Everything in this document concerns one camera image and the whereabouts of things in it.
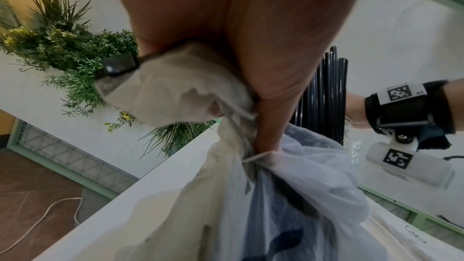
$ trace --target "bundle of black straws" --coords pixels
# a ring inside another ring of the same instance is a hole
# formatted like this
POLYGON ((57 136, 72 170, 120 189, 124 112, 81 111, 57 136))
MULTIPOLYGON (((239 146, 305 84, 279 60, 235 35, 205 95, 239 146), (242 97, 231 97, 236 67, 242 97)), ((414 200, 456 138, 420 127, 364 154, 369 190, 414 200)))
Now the bundle of black straws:
POLYGON ((324 54, 290 123, 343 144, 348 60, 337 58, 337 47, 324 54))

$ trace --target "metal grate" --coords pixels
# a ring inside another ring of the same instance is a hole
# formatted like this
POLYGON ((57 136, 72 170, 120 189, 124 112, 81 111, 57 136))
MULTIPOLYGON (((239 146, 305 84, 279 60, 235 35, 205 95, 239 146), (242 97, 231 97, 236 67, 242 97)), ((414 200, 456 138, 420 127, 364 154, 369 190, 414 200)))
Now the metal grate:
POLYGON ((16 144, 103 188, 120 194, 132 186, 138 178, 92 156, 49 133, 22 122, 16 144))
POLYGON ((424 223, 423 232, 464 251, 464 235, 446 228, 430 219, 424 223))
POLYGON ((369 192, 366 192, 366 191, 363 191, 364 192, 364 195, 366 195, 367 197, 369 197, 372 201, 376 202, 377 204, 379 204, 380 206, 382 206, 383 208, 387 209, 390 213, 392 213, 393 215, 395 216, 398 216, 399 218, 401 218, 402 220, 404 221, 407 221, 409 219, 409 217, 411 216, 411 211, 401 207, 401 206, 398 206, 390 201, 387 201, 381 197, 378 197, 374 194, 371 194, 369 192))

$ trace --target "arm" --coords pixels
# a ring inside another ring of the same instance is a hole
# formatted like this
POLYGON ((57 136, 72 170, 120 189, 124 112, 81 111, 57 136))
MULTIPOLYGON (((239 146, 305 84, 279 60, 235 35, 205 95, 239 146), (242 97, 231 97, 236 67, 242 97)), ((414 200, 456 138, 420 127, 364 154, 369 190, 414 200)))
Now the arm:
MULTIPOLYGON (((453 124, 457 131, 464 131, 464 79, 451 81, 443 86, 448 99, 453 124)), ((359 129, 370 128, 364 107, 365 97, 353 93, 347 95, 346 115, 353 122, 353 127, 359 129)))
POLYGON ((187 37, 230 53, 258 95, 255 149, 276 150, 309 84, 355 0, 121 0, 139 52, 187 37))

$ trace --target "qr code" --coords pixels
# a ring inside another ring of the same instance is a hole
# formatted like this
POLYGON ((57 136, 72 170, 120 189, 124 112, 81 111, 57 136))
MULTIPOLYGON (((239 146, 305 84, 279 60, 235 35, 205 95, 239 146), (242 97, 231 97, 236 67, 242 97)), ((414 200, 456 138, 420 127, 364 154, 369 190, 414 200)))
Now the qr code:
POLYGON ((383 162, 406 169, 411 162, 412 155, 395 149, 388 150, 383 162))
POLYGON ((408 85, 394 88, 394 89, 388 90, 387 92, 388 92, 388 97, 390 98, 390 101, 395 101, 398 99, 407 98, 407 97, 412 96, 411 90, 409 89, 408 85))

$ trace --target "plastic bag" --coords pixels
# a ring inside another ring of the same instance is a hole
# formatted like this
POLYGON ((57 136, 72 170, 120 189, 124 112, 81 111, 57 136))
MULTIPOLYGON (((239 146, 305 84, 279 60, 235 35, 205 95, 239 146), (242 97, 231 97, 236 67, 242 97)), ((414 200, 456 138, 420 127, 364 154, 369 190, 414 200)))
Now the plastic bag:
POLYGON ((254 156, 251 92, 209 47, 189 43, 119 80, 105 100, 155 127, 207 120, 215 106, 224 119, 166 220, 116 261, 387 260, 360 226, 369 208, 343 148, 289 126, 281 152, 254 156))

